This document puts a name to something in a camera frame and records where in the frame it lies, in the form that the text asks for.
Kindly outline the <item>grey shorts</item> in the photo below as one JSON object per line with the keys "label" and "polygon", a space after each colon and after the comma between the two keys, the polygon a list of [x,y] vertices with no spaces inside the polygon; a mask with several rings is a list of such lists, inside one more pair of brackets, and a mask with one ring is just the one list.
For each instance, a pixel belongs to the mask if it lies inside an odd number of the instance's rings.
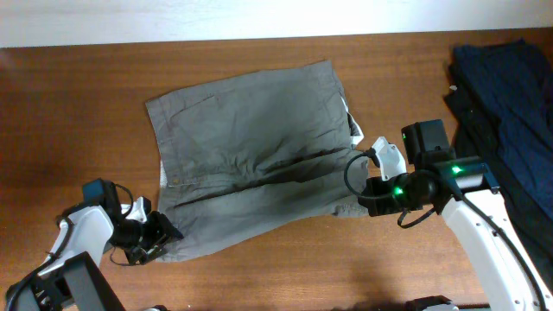
{"label": "grey shorts", "polygon": [[368,175],[330,61],[182,88],[146,109],[158,209],[181,232],[163,262],[204,257],[300,219],[364,217]]}

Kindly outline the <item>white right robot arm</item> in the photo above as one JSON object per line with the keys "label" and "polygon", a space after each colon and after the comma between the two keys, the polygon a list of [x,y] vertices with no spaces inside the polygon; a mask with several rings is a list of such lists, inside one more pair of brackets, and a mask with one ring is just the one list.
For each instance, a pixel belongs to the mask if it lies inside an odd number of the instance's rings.
{"label": "white right robot arm", "polygon": [[374,149],[363,155],[381,173],[355,193],[370,216],[395,214],[403,229],[441,216],[467,253],[490,309],[552,308],[552,294],[508,218],[498,182],[480,158],[427,151],[409,173],[402,155],[380,155]]}

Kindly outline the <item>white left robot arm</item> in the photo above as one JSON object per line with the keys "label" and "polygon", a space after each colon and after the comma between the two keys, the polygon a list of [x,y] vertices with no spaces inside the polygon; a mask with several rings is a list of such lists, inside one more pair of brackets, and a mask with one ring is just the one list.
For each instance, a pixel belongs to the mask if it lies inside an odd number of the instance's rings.
{"label": "white left robot arm", "polygon": [[127,265],[144,265],[183,239],[167,217],[132,204],[73,207],[58,218],[60,234],[47,259],[6,293],[7,310],[123,310],[99,270],[103,254],[119,248]]}

